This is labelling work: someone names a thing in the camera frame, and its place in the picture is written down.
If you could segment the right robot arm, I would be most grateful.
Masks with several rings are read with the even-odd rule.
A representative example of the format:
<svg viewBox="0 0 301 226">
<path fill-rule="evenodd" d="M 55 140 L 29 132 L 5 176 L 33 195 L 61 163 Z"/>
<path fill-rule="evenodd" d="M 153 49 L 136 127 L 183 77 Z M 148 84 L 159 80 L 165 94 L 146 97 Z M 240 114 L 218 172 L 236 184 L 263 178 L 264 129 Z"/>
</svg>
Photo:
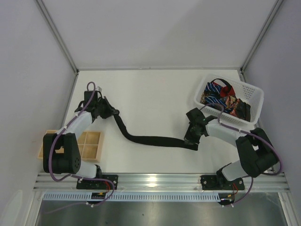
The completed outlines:
<svg viewBox="0 0 301 226">
<path fill-rule="evenodd" d="M 264 130 L 239 130 L 223 124 L 216 116 L 205 117 L 200 109 L 194 108 L 186 114 L 189 126 L 184 143 L 198 150 L 202 136 L 218 138 L 237 149 L 239 160 L 220 168 L 212 179 L 202 179 L 205 190 L 226 190 L 244 177 L 255 178 L 280 162 Z"/>
</svg>

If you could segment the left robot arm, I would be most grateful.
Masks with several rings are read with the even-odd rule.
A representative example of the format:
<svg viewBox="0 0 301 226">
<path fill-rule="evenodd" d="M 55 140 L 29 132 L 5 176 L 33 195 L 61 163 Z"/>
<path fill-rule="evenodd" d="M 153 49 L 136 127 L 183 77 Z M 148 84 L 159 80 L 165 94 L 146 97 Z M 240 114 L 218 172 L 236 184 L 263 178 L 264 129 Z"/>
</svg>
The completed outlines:
<svg viewBox="0 0 301 226">
<path fill-rule="evenodd" d="M 98 118 L 111 117 L 116 112 L 100 91 L 85 91 L 71 120 L 55 133 L 43 137 L 43 169 L 54 181 L 67 176 L 98 178 L 101 170 L 96 164 L 81 159 L 78 139 Z"/>
</svg>

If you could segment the black tie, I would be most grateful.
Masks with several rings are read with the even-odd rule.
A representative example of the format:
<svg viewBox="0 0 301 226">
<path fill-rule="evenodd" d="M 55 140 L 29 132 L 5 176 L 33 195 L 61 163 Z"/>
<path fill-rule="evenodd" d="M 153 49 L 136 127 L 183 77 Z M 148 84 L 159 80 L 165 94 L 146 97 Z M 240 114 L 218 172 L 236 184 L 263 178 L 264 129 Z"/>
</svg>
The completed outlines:
<svg viewBox="0 0 301 226">
<path fill-rule="evenodd" d="M 193 151 L 198 150 L 197 144 L 188 144 L 184 140 L 173 138 L 173 137 L 158 137 L 158 136 L 134 136 L 131 135 L 122 118 L 119 115 L 119 111 L 113 114 L 114 120 L 122 133 L 122 135 L 129 141 L 148 146 L 158 146 L 158 147 L 174 147 L 174 148 L 184 148 Z"/>
</svg>

